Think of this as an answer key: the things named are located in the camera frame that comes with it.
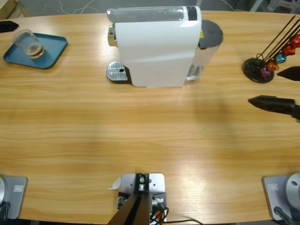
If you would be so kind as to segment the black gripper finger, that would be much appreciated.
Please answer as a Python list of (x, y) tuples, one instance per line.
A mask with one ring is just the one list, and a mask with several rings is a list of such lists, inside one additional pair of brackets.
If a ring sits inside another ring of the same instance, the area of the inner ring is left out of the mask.
[(0, 21), (0, 32), (12, 32), (18, 28), (18, 24), (13, 21)]

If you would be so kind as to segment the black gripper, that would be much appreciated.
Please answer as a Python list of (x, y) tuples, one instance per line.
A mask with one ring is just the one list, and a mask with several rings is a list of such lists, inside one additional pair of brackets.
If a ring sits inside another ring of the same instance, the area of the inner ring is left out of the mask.
[[(300, 66), (289, 67), (279, 72), (277, 75), (299, 82)], [(268, 112), (291, 115), (298, 123), (300, 122), (300, 106), (296, 104), (294, 99), (260, 95), (250, 98), (248, 102), (257, 108)]]

